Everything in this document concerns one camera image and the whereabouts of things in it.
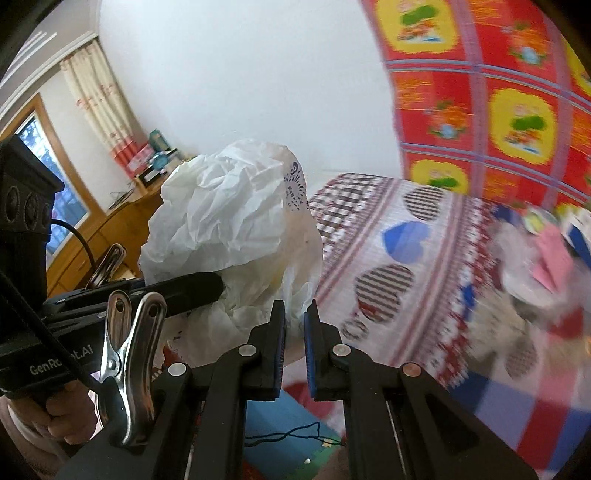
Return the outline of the person's left hand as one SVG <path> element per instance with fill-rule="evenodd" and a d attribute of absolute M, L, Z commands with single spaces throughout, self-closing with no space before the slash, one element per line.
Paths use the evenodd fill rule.
<path fill-rule="evenodd" d="M 51 438 L 70 445 L 87 442 L 97 425 L 88 388 L 78 380 L 66 383 L 43 406 L 30 398 L 8 400 L 8 405 L 27 427 L 46 429 Z"/>

